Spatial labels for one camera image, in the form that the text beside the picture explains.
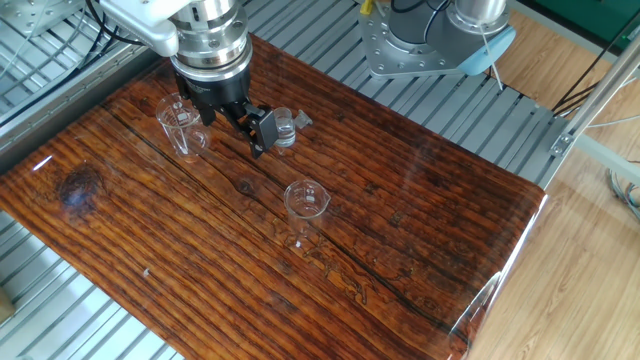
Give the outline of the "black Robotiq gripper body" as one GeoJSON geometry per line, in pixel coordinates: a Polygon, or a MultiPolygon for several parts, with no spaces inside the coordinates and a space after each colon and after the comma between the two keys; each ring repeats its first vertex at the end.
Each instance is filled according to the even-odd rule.
{"type": "Polygon", "coordinates": [[[194,105],[220,107],[249,99],[249,66],[195,68],[173,63],[179,93],[194,105]]]}

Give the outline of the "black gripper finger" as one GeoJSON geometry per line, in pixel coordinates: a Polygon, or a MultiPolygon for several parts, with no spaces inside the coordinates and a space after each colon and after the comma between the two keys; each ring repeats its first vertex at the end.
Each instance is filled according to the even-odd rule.
{"type": "Polygon", "coordinates": [[[216,121],[217,103],[211,91],[197,92],[194,89],[188,89],[187,97],[199,112],[201,121],[205,126],[210,126],[216,121]]]}
{"type": "Polygon", "coordinates": [[[254,159],[267,152],[279,139],[274,112],[269,106],[234,102],[223,105],[220,112],[248,141],[254,159]]]}

